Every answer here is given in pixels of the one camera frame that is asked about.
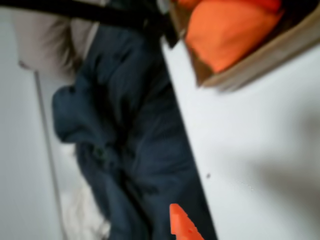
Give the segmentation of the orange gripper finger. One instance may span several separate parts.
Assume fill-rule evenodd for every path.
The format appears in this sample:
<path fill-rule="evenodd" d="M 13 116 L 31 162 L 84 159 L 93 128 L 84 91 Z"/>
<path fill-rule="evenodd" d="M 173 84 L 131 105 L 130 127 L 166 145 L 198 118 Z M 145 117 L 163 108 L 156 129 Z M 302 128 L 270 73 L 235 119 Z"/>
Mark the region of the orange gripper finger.
<path fill-rule="evenodd" d="M 204 240 L 187 213 L 177 203 L 169 206 L 170 231 L 176 240 Z"/>

